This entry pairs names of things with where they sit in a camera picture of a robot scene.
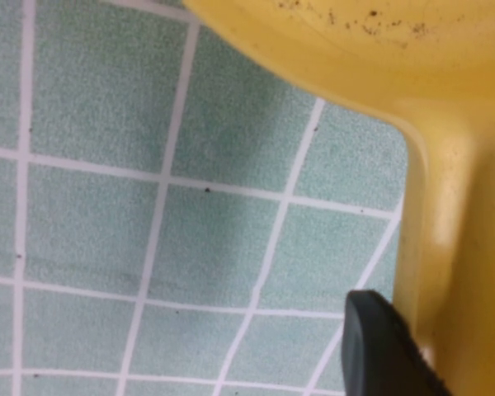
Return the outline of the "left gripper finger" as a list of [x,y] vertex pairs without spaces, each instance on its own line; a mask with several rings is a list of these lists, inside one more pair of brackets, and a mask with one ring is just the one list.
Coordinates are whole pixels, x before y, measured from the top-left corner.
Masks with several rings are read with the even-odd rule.
[[341,346],[347,395],[450,395],[425,362],[408,325],[380,293],[346,296]]

